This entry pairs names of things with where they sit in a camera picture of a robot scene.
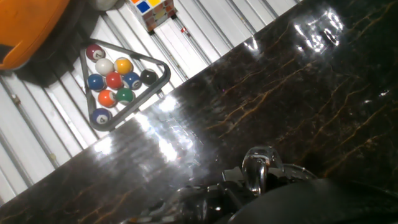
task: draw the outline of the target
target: red pool ball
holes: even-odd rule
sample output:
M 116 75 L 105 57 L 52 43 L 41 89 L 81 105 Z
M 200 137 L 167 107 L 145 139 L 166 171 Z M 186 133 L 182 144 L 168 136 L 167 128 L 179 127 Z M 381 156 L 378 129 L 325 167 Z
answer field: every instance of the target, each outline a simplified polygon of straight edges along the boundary
M 105 58 L 105 51 L 102 47 L 96 44 L 91 44 L 86 49 L 86 55 L 93 62 L 97 62 L 99 59 Z
M 123 87 L 122 76 L 117 72 L 111 72 L 106 76 L 106 84 L 113 90 Z

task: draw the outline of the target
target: dark marble surface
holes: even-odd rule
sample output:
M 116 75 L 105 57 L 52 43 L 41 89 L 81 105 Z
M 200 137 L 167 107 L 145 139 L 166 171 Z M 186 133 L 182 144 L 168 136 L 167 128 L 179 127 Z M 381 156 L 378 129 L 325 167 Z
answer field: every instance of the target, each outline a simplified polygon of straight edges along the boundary
M 398 2 L 304 0 L 0 209 L 0 223 L 117 223 L 253 146 L 398 190 Z

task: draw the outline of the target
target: orange bag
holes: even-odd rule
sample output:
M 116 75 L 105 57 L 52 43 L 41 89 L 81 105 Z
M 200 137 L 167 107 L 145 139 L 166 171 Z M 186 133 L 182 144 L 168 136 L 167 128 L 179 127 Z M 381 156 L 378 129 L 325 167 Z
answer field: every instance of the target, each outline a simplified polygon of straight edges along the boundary
M 69 1 L 0 1 L 0 70 L 25 64 L 49 36 Z

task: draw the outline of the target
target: black 8 ball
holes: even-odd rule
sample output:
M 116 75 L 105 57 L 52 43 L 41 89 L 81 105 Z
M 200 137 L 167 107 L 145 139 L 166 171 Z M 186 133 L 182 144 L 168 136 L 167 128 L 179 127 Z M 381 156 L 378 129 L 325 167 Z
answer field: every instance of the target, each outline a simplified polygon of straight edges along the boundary
M 158 76 L 152 69 L 145 69 L 142 71 L 140 79 L 145 86 L 151 86 L 158 80 Z

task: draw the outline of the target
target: yellow pool ball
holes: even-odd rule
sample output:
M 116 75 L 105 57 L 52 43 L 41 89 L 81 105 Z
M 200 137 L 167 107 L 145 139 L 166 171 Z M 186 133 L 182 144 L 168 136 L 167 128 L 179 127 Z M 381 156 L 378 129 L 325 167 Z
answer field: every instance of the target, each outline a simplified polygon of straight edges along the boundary
M 125 75 L 134 69 L 134 66 L 129 59 L 121 57 L 118 58 L 114 63 L 114 69 L 121 75 Z

